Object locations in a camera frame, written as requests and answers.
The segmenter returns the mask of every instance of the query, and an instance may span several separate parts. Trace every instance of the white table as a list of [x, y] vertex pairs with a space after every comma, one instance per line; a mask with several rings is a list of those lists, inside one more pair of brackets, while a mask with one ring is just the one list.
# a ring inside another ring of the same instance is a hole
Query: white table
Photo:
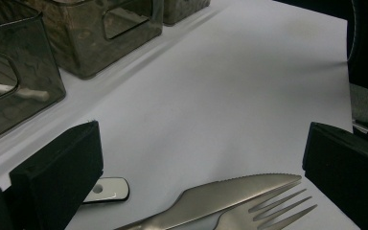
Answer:
[[[304, 174], [311, 122], [351, 130], [346, 21], [269, 0], [211, 6], [92, 80], [61, 71], [62, 102], [0, 138], [8, 172], [69, 127], [98, 120], [103, 176], [125, 203], [81, 207], [67, 229], [113, 229], [165, 210], [185, 189], [256, 173]], [[309, 180], [318, 207], [288, 229], [358, 229]], [[212, 229], [217, 215], [185, 229]]]

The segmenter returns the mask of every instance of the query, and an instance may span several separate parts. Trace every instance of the fork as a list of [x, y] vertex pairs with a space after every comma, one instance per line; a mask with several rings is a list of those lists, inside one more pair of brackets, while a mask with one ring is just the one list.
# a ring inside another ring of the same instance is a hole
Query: fork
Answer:
[[283, 229], [286, 226], [290, 225], [291, 223], [295, 222], [299, 218], [301, 218], [303, 215], [310, 212], [312, 209], [314, 209], [317, 205], [312, 205], [311, 207], [300, 211], [288, 218], [284, 218], [283, 220], [280, 220], [274, 224], [271, 224], [267, 227], [265, 227], [265, 224], [270, 222], [271, 220], [274, 220], [275, 218], [279, 217], [280, 215], [286, 213], [290, 209], [296, 207], [297, 205], [305, 202], [306, 200], [310, 199], [311, 196], [306, 197], [304, 199], [301, 199], [293, 204], [290, 204], [288, 207], [283, 208], [273, 214], [270, 214], [268, 216], [264, 216], [264, 214], [285, 203], [289, 199], [303, 193], [306, 190], [301, 190], [297, 193], [294, 193], [292, 195], [289, 195], [287, 197], [284, 197], [278, 201], [275, 201], [271, 204], [266, 205], [265, 207], [262, 207], [262, 204], [266, 201], [272, 199], [275, 196], [278, 196], [279, 194], [285, 192], [289, 188], [282, 188], [279, 190], [276, 190], [272, 193], [261, 195], [256, 198], [252, 198], [248, 201], [245, 201], [242, 204], [239, 204], [235, 208], [232, 208], [222, 215], [220, 215], [217, 227], [215, 230], [279, 230]]

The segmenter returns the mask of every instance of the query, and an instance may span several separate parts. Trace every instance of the cutlery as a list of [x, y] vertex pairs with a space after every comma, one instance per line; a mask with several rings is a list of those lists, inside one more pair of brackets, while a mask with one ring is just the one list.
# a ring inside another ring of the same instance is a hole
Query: cutlery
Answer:
[[300, 175], [257, 174], [213, 182], [186, 190], [166, 211], [117, 230], [164, 230], [204, 218], [248, 199], [299, 183]]
[[100, 178], [83, 204], [125, 201], [129, 198], [129, 185], [121, 177]]
[[[13, 89], [12, 85], [0, 84], [0, 94], [8, 93]], [[27, 87], [19, 88], [14, 92], [14, 95], [22, 99], [35, 99], [39, 102], [47, 102], [50, 99], [50, 94], [47, 91], [33, 90]]]
[[272, 220], [276, 219], [280, 215], [288, 212], [292, 208], [311, 198], [306, 197], [304, 199], [301, 199], [297, 202], [290, 204], [286, 208], [283, 208], [275, 213], [272, 213], [268, 216], [264, 216], [270, 210], [274, 209], [275, 207], [281, 204], [284, 204], [286, 201], [292, 199], [293, 197], [305, 191], [301, 190], [278, 201], [272, 202], [264, 207], [260, 207], [263, 203], [267, 202], [268, 200], [272, 199], [275, 196], [278, 196], [279, 194], [285, 192], [288, 189], [289, 187], [284, 187], [275, 190], [272, 193], [260, 195], [256, 198], [252, 198], [251, 200], [246, 201], [243, 204], [236, 206], [233, 209], [226, 211], [219, 217], [218, 225], [215, 228], [215, 230], [257, 230], [257, 229], [280, 230], [290, 225], [291, 223], [295, 222], [296, 220], [298, 220], [303, 215], [307, 214], [317, 206], [312, 205], [311, 207], [304, 209], [303, 211], [300, 211], [288, 218], [284, 218], [271, 224], [270, 222]]

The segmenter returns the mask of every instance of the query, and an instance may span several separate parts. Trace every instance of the utensil holder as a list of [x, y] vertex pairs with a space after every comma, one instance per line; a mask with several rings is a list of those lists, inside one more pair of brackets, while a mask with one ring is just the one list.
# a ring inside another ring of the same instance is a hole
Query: utensil holder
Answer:
[[172, 26], [210, 5], [211, 0], [164, 0], [163, 22]]
[[57, 65], [90, 79], [154, 37], [163, 0], [22, 0], [43, 12]]
[[0, 134], [64, 96], [41, 13], [0, 0]]

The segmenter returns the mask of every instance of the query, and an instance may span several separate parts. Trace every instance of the knife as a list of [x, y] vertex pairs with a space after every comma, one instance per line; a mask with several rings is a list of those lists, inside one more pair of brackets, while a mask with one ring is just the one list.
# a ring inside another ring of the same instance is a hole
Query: knife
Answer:
[[204, 218], [248, 199], [299, 184], [300, 175], [256, 174], [213, 182], [184, 191], [166, 211], [116, 230], [164, 230]]

